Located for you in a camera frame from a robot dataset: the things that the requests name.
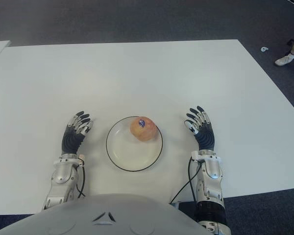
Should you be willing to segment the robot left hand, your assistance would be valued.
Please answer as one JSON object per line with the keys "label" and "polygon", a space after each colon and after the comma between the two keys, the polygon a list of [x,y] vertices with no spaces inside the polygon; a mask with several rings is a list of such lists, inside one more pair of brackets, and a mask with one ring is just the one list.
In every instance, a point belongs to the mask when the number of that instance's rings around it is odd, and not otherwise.
{"label": "robot left hand", "polygon": [[77,151],[88,132],[93,127],[89,114],[80,111],[68,122],[62,138],[62,155],[77,154]]}

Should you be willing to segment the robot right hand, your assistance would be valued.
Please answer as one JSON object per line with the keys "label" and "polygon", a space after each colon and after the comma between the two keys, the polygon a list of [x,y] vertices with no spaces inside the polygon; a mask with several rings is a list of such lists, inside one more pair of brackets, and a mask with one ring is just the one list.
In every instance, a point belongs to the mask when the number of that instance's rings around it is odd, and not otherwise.
{"label": "robot right hand", "polygon": [[196,109],[190,108],[189,118],[184,121],[185,126],[192,132],[198,143],[199,150],[214,150],[215,136],[208,114],[203,108],[197,106]]}

